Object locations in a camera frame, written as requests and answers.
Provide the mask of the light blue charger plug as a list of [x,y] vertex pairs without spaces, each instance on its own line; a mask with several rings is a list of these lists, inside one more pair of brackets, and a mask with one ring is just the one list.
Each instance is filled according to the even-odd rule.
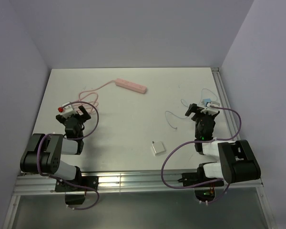
[[201,103],[204,107],[207,107],[207,105],[211,102],[212,100],[210,98],[207,98],[207,99],[203,99]]

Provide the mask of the silver white charger plug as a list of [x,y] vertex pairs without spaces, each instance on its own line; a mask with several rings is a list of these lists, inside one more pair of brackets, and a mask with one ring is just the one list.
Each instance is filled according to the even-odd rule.
[[152,151],[153,151],[153,154],[157,156],[159,154],[164,153],[166,150],[165,150],[164,144],[161,141],[158,141],[158,142],[152,141]]

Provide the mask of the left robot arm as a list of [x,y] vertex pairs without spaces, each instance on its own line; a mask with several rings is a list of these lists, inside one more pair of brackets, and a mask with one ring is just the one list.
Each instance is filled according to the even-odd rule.
[[61,155],[80,155],[83,150],[84,123],[91,119],[84,106],[79,111],[73,105],[63,108],[56,119],[64,125],[65,134],[33,134],[20,159],[22,172],[43,174],[66,180],[71,190],[79,190],[83,186],[80,169],[61,160]]

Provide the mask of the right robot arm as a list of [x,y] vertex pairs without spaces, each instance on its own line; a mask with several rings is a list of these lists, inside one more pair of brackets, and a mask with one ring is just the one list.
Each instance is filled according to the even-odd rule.
[[258,180],[261,177],[261,169],[257,159],[246,140],[224,141],[215,140],[213,131],[215,118],[219,115],[218,103],[208,102],[206,107],[190,104],[185,116],[194,114],[195,122],[195,150],[203,156],[211,156],[215,162],[199,164],[196,172],[183,173],[179,182],[183,186],[200,184],[209,185],[212,181],[217,186]]

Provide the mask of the aluminium side rail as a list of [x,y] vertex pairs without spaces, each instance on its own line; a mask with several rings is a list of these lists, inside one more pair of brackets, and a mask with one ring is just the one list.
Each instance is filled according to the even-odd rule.
[[[231,109],[230,103],[228,101],[228,97],[225,91],[225,87],[220,75],[220,68],[211,68],[211,72],[213,74],[214,82],[218,91],[218,98],[221,102],[221,105],[225,108]],[[232,111],[223,111],[225,120],[227,122],[227,126],[231,136],[234,136],[238,131],[238,126],[235,121],[234,113]]]

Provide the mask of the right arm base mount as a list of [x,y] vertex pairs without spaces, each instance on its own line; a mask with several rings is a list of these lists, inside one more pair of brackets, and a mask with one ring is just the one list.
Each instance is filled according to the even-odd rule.
[[[182,173],[182,177],[178,179],[178,182],[182,183],[183,187],[187,187],[212,180],[215,180],[215,178],[207,178],[204,173],[192,172],[192,173]],[[202,189],[195,189],[194,193],[199,201],[202,202],[212,201],[215,199],[215,188],[223,186],[224,186],[224,181],[222,180],[213,181],[211,183],[199,186],[199,188]]]

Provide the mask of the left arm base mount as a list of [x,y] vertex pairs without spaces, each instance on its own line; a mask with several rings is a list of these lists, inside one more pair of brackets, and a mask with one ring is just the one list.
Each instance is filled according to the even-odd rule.
[[[98,176],[84,176],[81,178],[79,184],[76,184],[74,181],[58,181],[55,185],[55,193],[64,193],[65,194],[65,204],[68,207],[74,207],[76,210],[84,210],[94,207],[99,199],[100,194],[98,193]],[[88,191],[95,192],[97,197],[95,202],[87,207],[81,207],[81,205],[86,200],[86,195]]]

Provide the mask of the aluminium front rail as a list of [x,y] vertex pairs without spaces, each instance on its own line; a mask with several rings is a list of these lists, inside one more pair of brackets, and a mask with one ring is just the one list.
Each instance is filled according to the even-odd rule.
[[[159,170],[83,172],[82,175],[99,178],[97,191],[100,194],[172,190],[162,183]],[[54,191],[55,186],[54,179],[22,173],[16,179],[12,194],[14,196],[55,195],[57,194]]]

